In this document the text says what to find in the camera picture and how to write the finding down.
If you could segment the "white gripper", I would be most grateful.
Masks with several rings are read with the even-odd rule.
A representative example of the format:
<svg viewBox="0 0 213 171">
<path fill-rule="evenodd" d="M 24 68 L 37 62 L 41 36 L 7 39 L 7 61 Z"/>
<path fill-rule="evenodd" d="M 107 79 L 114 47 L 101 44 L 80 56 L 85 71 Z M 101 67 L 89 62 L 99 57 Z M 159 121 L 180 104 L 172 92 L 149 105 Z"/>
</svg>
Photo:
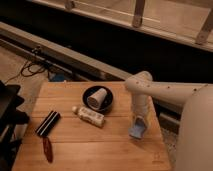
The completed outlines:
<svg viewBox="0 0 213 171">
<path fill-rule="evenodd" d="M 131 96 L 131 110 L 135 117 L 142 117 L 145 131 L 149 129 L 149 97 L 144 94 L 133 94 Z"/>
</svg>

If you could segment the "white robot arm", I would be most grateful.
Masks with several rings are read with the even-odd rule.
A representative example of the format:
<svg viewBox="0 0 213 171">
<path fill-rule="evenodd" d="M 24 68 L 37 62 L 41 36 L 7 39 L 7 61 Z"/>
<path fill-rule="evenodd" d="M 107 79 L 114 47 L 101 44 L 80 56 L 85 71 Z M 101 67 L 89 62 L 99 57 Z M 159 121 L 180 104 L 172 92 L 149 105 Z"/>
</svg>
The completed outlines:
<svg viewBox="0 0 213 171">
<path fill-rule="evenodd" d="M 213 84 L 156 82 L 147 71 L 125 80 L 131 93 L 129 135 L 141 139 L 148 129 L 148 97 L 182 108 L 173 171 L 213 171 Z"/>
</svg>

